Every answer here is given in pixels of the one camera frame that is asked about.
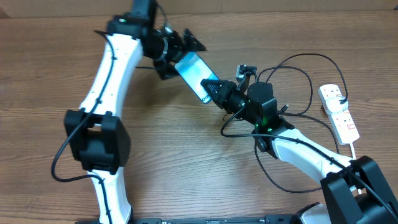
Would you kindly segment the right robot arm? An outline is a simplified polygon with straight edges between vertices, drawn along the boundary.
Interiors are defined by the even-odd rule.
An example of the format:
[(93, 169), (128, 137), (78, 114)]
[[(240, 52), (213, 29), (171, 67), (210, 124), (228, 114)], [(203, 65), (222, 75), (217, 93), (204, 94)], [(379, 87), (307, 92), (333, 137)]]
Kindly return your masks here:
[(241, 91), (227, 80), (201, 81), (209, 97), (234, 118), (254, 125), (250, 136), (272, 157), (294, 165), (321, 185), (325, 203), (307, 207), (298, 223), (397, 223), (397, 199), (377, 163), (352, 159), (306, 138), (277, 110), (270, 83)]

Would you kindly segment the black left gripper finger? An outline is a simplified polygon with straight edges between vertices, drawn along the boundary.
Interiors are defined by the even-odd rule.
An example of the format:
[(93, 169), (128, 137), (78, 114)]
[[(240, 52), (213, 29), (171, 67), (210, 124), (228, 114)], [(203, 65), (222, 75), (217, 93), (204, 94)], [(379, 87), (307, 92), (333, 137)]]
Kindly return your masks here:
[(191, 33), (185, 29), (183, 33), (185, 48), (189, 52), (205, 52), (206, 47)]
[(178, 71), (168, 61), (155, 61), (155, 70), (161, 80), (168, 80), (179, 76)]

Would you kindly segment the blue Samsung Galaxy smartphone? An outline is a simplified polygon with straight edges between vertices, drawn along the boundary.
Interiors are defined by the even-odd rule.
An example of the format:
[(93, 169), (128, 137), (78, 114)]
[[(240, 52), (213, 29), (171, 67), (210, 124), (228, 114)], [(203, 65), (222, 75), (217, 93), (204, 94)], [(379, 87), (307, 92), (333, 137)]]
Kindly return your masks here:
[(187, 53), (174, 65), (174, 68), (202, 103), (207, 104), (211, 101), (201, 81), (217, 80), (218, 77), (196, 52)]

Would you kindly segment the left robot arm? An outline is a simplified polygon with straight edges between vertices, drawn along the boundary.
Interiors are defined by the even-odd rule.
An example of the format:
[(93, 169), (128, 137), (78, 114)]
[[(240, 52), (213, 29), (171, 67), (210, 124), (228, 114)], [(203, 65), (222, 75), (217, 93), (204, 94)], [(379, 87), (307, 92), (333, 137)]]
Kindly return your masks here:
[(63, 145), (71, 147), (95, 188), (100, 209), (96, 223), (133, 222), (124, 183), (131, 138), (121, 117), (131, 77), (142, 57), (152, 59), (153, 70), (166, 80), (178, 74), (173, 63), (189, 52), (206, 50), (189, 29), (179, 35), (167, 21), (155, 29), (158, 9), (156, 1), (134, 1), (129, 12), (115, 15), (106, 30), (98, 32), (105, 46), (95, 80), (79, 109), (68, 110), (64, 118), (67, 139)]

